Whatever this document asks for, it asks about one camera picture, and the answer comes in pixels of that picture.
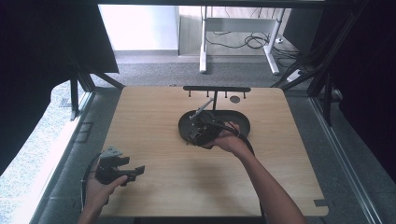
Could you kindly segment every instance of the table hole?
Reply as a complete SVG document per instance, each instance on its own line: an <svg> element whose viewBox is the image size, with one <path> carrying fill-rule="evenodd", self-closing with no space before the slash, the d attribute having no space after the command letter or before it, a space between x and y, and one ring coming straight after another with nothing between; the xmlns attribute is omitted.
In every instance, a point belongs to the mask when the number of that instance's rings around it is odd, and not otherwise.
<svg viewBox="0 0 396 224"><path fill-rule="evenodd" d="M238 96L232 96L230 97L230 101L233 102L234 104L238 104L241 99Z"/></svg>

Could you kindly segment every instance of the wooden table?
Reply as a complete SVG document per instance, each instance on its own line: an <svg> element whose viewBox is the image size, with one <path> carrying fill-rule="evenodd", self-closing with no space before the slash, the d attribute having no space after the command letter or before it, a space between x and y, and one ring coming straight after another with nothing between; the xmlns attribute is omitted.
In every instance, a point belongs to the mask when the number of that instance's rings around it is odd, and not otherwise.
<svg viewBox="0 0 396 224"><path fill-rule="evenodd" d="M230 97L239 96L234 104ZM259 200L241 162L218 147L187 145L178 120L207 102L206 92L180 87L124 88L104 149L110 146L131 157L124 169L146 165L146 172L117 188L102 216L116 217L255 217ZM327 206L307 157L284 93L252 89L219 93L217 109L245 114L248 139L257 158L283 186L305 216L326 216Z"/></svg>

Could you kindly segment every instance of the white wall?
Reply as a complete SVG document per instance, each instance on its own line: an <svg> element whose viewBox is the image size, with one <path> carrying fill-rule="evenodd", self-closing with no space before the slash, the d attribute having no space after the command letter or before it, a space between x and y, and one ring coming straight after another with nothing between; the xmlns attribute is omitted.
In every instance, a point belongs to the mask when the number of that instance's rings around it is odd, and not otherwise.
<svg viewBox="0 0 396 224"><path fill-rule="evenodd" d="M113 50L177 49L173 6L99 5Z"/></svg>

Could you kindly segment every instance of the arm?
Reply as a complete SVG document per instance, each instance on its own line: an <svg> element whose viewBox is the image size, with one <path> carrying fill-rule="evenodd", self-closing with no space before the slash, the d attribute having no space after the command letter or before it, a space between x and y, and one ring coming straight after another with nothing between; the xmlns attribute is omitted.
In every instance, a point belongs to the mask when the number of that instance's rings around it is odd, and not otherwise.
<svg viewBox="0 0 396 224"><path fill-rule="evenodd" d="M114 189L125 182L126 179L127 176L124 175L108 185L103 185L99 183L94 177L94 173L92 173L87 183L86 202L79 216L78 224L96 223L109 196L114 192Z"/></svg>
<svg viewBox="0 0 396 224"><path fill-rule="evenodd" d="M223 131L213 144L233 153L242 162L259 196L269 223L306 223L303 214L289 194L262 166L241 139L232 133Z"/></svg>

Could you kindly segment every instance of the white desk frame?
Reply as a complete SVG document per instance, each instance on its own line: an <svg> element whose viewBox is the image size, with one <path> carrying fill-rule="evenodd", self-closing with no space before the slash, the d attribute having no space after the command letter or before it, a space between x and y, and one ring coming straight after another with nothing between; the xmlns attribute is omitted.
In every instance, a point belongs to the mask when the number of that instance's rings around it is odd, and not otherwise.
<svg viewBox="0 0 396 224"><path fill-rule="evenodd" d="M274 56L271 51L274 47L277 33L282 23L282 18L285 13L285 8L281 8L275 20L270 19L236 19L236 18L208 18L207 7L204 8L204 15L202 20L202 43L200 51L200 65L201 73L206 72L206 32L256 32L256 33L271 33L271 38L268 46L264 46L265 56L271 66L274 75L279 74Z"/></svg>

